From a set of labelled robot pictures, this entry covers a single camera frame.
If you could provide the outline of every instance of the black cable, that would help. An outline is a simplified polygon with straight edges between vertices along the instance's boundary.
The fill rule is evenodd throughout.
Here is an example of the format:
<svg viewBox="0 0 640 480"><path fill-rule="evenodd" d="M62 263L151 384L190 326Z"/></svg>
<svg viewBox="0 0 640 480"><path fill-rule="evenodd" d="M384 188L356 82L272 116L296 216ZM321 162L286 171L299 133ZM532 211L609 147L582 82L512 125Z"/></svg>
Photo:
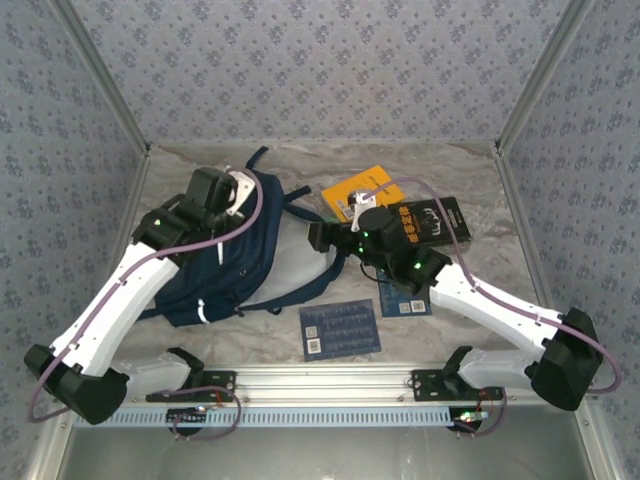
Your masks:
<svg viewBox="0 0 640 480"><path fill-rule="evenodd" d="M362 272L362 274L367 277L369 280L376 282L376 283L381 283L383 285L388 285L389 282L387 282L386 280L378 280L377 278L372 277L371 275L369 275L367 272L365 272L364 270L364 262L360 262L360 271Z"/></svg>

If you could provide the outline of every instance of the qr code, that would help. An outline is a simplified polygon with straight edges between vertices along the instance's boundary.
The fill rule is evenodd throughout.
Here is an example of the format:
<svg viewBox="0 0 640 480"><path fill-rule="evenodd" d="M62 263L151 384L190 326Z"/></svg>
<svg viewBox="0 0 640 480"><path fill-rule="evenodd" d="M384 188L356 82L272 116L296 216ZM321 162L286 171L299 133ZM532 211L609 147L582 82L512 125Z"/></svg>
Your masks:
<svg viewBox="0 0 640 480"><path fill-rule="evenodd" d="M426 312L427 307L425 306L422 300L411 300L411 311L412 312Z"/></svg>
<svg viewBox="0 0 640 480"><path fill-rule="evenodd" d="M307 351L309 352L309 355L322 352L322 349L320 348L320 339L313 338L311 340L307 340Z"/></svg>
<svg viewBox="0 0 640 480"><path fill-rule="evenodd" d="M318 336L318 327L305 327L304 335L307 338L315 338Z"/></svg>

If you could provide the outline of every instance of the yellow book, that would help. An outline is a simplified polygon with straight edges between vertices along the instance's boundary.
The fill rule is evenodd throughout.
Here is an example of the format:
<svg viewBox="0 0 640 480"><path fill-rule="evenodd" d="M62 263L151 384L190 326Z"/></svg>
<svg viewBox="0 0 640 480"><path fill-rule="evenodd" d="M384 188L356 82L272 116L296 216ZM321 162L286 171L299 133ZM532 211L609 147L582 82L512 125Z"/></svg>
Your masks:
<svg viewBox="0 0 640 480"><path fill-rule="evenodd" d="M391 180L391 177L380 165L371 167L322 191L322 197L327 205L336 213L342 222L353 220L353 212L349 208L347 196L355 190L374 190L383 183ZM391 185L376 194L378 205L390 205L404 200L404 193L398 186Z"/></svg>

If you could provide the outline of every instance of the metal bar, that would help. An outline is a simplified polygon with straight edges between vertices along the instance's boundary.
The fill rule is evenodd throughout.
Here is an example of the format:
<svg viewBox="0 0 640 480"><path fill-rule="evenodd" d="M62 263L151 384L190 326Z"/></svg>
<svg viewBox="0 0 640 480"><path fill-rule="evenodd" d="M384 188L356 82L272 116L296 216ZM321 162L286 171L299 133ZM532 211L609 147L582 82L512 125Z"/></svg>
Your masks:
<svg viewBox="0 0 640 480"><path fill-rule="evenodd" d="M594 476L598 480L625 480L602 405L583 402L576 418Z"/></svg>
<svg viewBox="0 0 640 480"><path fill-rule="evenodd" d="M502 180L507 203L511 209L511 216L516 226L516 232L520 238L520 245L524 253L524 259L527 262L527 268L531 275L531 282L538 297L538 303L545 308L552 308L553 297L551 289L544 273L544 267L540 260L540 254L533 240L533 232L527 220L524 206L518 195L518 187L513 177L513 172L509 166L509 162L505 160L503 154L498 152L496 164L498 166L498 174Z"/></svg>
<svg viewBox="0 0 640 480"><path fill-rule="evenodd" d="M127 198L127 203L125 204L124 214L122 215L120 227L118 228L118 235L116 236L114 248L111 252L111 257L109 258L109 269L107 271L107 278L108 275L110 275L111 272L113 272L120 263L120 260L124 255L124 251L129 244L129 238L131 237L131 229L133 226L136 209L138 207L138 202L140 201L140 196L142 195L142 188L144 187L144 181L147 178L147 172L149 171L149 163L149 156L145 152L138 164L138 168L133 178L133 184L131 185L131 190L129 191L129 197Z"/></svg>
<svg viewBox="0 0 640 480"><path fill-rule="evenodd" d="M178 427L224 427L235 418L237 408L208 411L202 423L179 423ZM170 427L166 407L121 408L109 420L95 427L83 419L77 428ZM249 407L242 411L238 427L243 428L327 428L327 427L443 427L453 421L448 407Z"/></svg>
<svg viewBox="0 0 640 480"><path fill-rule="evenodd" d="M138 127L120 90L118 90L106 64L100 57L98 49L82 23L78 12L69 0L49 0L49 4L84 60L125 134L139 152L146 152L147 146L142 131Z"/></svg>
<svg viewBox="0 0 640 480"><path fill-rule="evenodd" d="M544 274L542 261L538 255L538 249L535 246L520 195L517 193L518 190L513 173L504 155L503 152L498 152L498 172L504 186L507 203L513 215L527 267L531 274L533 287L540 305L553 308L554 302L549 282ZM586 398L575 415L595 478L597 480L624 480L624 469L620 457L613 446L613 439L605 421L602 406L599 403L595 403L594 399Z"/></svg>
<svg viewBox="0 0 640 480"><path fill-rule="evenodd" d="M58 478L64 451L76 417L75 413L66 413L49 420L41 427L25 479Z"/></svg>
<svg viewBox="0 0 640 480"><path fill-rule="evenodd" d="M553 72L569 48L573 37L586 17L595 0L571 0L562 13L556 28L540 55L538 63L525 84L520 97L511 110L500 135L498 143L503 152L509 152L522 127L527 122L533 107L540 99Z"/></svg>

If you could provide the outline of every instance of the black mounting bracket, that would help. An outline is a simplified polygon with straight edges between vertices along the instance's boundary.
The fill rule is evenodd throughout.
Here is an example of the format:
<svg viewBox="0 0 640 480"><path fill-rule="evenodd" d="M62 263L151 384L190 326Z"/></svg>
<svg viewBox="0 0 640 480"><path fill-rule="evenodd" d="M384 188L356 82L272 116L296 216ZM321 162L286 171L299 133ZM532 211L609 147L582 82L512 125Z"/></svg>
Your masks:
<svg viewBox="0 0 640 480"><path fill-rule="evenodd" d="M413 370L409 386L413 390L413 399L416 402L471 402L477 403L485 400L481 397L480 390L466 385L466 388L458 388L457 391L447 386L443 370ZM483 391L492 400L502 400L502 388L487 387Z"/></svg>
<svg viewBox="0 0 640 480"><path fill-rule="evenodd" d="M197 384L192 384L189 387L224 387L227 390L235 392L236 380L238 376L233 370L203 370L200 372L200 378ZM171 395L164 393L154 393L147 395L146 398L149 403L232 403L233 398L226 393L216 392L199 392L192 393L190 395Z"/></svg>

